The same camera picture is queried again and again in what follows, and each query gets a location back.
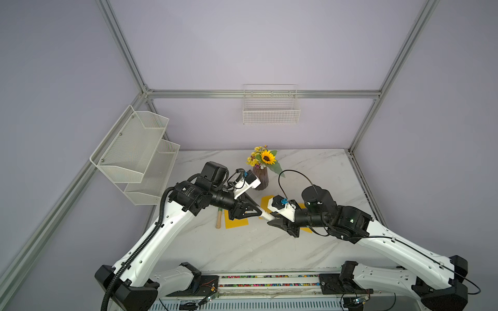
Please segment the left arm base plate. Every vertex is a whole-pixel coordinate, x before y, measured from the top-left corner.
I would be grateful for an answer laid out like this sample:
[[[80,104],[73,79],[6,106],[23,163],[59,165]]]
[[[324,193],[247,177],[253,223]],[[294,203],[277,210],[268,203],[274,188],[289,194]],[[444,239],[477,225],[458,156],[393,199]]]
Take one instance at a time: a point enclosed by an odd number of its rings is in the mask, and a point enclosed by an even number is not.
[[[167,297],[204,298],[209,294],[214,293],[214,289],[218,289],[219,279],[219,275],[201,275],[194,277],[186,290],[173,292],[172,294],[168,294]]]

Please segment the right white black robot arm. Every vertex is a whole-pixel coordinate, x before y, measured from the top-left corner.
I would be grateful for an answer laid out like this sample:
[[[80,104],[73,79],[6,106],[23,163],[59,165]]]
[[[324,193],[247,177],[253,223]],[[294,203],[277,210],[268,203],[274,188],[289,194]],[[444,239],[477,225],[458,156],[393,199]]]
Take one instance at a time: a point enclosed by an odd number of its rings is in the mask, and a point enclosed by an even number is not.
[[[464,310],[467,306],[466,259],[438,255],[405,241],[368,213],[338,205],[330,192],[319,186],[304,189],[302,199],[304,208],[282,196],[271,198],[267,203],[273,216],[269,225],[293,237],[299,237],[302,228],[323,228],[328,236],[376,251],[398,265],[375,268],[348,260],[333,286],[347,294],[381,290],[405,295],[429,310]]]

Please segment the white glue stick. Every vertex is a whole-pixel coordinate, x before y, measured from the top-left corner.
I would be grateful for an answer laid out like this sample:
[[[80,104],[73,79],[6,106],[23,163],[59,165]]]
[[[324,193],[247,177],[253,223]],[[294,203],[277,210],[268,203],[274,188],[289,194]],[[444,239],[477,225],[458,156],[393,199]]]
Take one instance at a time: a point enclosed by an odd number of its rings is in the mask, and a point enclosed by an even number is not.
[[[274,220],[275,217],[265,211],[262,212],[262,214],[259,216],[260,218],[266,220],[267,222]]]

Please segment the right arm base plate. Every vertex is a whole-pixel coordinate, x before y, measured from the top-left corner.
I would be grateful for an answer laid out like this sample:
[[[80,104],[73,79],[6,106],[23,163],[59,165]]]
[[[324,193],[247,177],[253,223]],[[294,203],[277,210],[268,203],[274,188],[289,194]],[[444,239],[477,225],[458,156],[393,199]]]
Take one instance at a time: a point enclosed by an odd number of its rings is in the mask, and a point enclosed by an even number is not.
[[[372,289],[358,286],[352,279],[341,280],[339,273],[319,274],[319,284],[323,295],[372,294]]]

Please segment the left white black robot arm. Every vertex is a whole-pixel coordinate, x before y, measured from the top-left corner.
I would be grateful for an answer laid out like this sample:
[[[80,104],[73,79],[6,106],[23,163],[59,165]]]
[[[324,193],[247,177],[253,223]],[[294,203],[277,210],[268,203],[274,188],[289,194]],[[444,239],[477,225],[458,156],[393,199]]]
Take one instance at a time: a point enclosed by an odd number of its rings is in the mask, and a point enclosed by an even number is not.
[[[207,162],[202,172],[168,187],[163,193],[157,219],[132,249],[113,265],[103,265],[95,273],[105,294],[101,310],[113,301],[122,310],[149,310],[165,295],[195,295],[201,288],[201,272],[192,264],[181,263],[163,275],[153,269],[171,242],[199,212],[208,206],[228,211],[230,219],[261,216],[258,204],[246,194],[260,185],[252,172],[240,168],[230,181],[228,169]]]

